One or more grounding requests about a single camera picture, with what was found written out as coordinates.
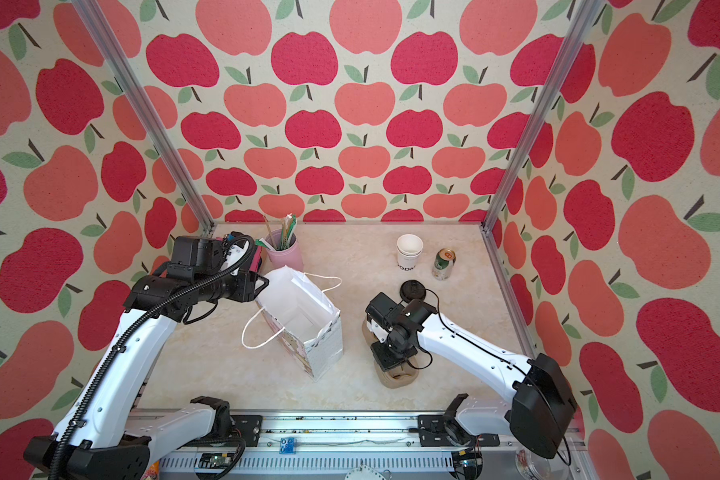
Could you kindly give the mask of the cardboard cup carrier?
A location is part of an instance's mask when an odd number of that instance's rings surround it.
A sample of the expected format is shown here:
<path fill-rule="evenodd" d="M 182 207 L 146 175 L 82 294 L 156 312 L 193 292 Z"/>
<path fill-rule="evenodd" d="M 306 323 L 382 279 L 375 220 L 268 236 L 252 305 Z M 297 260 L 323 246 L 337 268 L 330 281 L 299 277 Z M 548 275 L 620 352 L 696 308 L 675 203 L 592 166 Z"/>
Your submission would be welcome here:
<path fill-rule="evenodd" d="M 370 330 L 368 322 L 363 323 L 362 334 L 369 347 L 378 341 L 374 333 Z M 419 377 L 419 371 L 413 369 L 408 363 L 403 363 L 389 371 L 383 371 L 375 358 L 373 358 L 373 365 L 379 381 L 389 389 L 405 387 L 412 384 Z"/>

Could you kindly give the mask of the white paper gift bag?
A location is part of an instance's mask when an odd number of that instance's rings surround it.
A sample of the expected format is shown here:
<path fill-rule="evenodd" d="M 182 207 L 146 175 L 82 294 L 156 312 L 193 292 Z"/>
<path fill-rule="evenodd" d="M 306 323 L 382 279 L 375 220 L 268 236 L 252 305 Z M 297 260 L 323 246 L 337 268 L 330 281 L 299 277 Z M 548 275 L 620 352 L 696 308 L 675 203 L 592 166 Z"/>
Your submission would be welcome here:
<path fill-rule="evenodd" d="M 342 284 L 333 276 L 330 288 L 313 283 L 314 275 L 284 266 L 266 274 L 268 285 L 256 298 L 258 311 L 243 327 L 262 317 L 272 335 L 265 341 L 251 345 L 241 335 L 243 347 L 260 349 L 277 340 L 313 380 L 320 380 L 343 355 L 341 311 L 327 293 Z"/>

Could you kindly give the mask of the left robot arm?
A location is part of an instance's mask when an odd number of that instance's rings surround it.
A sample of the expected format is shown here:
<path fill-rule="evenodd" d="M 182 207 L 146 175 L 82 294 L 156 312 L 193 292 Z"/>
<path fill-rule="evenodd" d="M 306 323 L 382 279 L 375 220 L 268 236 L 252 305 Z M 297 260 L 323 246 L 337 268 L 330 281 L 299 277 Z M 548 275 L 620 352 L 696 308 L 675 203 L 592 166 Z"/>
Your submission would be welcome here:
<path fill-rule="evenodd" d="M 170 261 L 138 280 L 116 333 L 69 412 L 32 438 L 24 460 L 51 479 L 139 479 L 158 460 L 192 442 L 228 443 L 244 451 L 228 402 L 207 396 L 154 426 L 129 420 L 168 338 L 193 323 L 195 305 L 251 302 L 267 287 L 258 246 L 240 232 L 222 238 L 182 236 Z"/>

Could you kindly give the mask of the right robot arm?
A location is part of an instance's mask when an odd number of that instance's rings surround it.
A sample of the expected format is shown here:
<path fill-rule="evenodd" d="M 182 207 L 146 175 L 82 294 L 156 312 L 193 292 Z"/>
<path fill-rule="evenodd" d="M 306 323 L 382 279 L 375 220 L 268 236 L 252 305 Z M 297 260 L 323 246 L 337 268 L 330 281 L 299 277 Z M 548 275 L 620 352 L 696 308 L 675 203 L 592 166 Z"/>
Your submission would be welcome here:
<path fill-rule="evenodd" d="M 442 430 L 457 445 L 481 434 L 511 435 L 539 457 L 553 459 L 565 445 L 577 404 L 558 362 L 498 347 L 463 329 L 420 299 L 396 303 L 377 294 L 365 309 L 374 361 L 383 372 L 418 353 L 439 355 L 488 385 L 502 399 L 483 405 L 459 394 L 443 414 Z"/>

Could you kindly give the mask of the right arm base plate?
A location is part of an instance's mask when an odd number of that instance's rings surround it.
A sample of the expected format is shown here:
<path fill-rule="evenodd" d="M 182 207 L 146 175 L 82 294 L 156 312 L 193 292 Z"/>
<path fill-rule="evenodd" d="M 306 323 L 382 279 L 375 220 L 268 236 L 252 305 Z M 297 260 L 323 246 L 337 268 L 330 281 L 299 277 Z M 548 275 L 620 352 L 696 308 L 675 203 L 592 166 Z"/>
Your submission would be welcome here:
<path fill-rule="evenodd" d="M 445 415 L 419 415 L 416 430 L 422 447 L 469 449 L 498 447 L 501 444 L 498 435 L 470 434 L 455 419 Z"/>

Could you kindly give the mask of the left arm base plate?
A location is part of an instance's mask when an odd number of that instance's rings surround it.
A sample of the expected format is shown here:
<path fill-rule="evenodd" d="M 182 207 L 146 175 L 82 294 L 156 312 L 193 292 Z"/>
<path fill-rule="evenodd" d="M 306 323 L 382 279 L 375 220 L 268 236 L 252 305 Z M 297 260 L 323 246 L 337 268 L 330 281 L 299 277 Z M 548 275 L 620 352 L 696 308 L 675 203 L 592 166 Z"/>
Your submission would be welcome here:
<path fill-rule="evenodd" d="M 243 440 L 247 448 L 257 447 L 262 421 L 261 415 L 226 415 L 220 420 L 218 433 L 223 441 Z"/>

